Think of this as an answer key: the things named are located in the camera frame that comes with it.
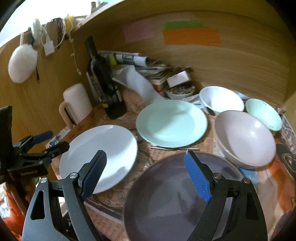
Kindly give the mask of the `person's left hand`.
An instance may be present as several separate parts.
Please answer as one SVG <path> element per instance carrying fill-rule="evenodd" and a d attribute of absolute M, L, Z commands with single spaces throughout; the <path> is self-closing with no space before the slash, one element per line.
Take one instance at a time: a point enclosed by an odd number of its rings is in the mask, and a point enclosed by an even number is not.
<path fill-rule="evenodd" d="M 32 178 L 30 180 L 22 180 L 20 192 L 23 192 L 23 195 L 19 194 L 19 191 L 16 187 L 8 182 L 6 182 L 6 192 L 10 194 L 11 197 L 14 198 L 15 202 L 18 205 L 23 204 L 23 199 L 26 202 L 30 202 L 31 198 L 36 189 L 36 178 Z"/>

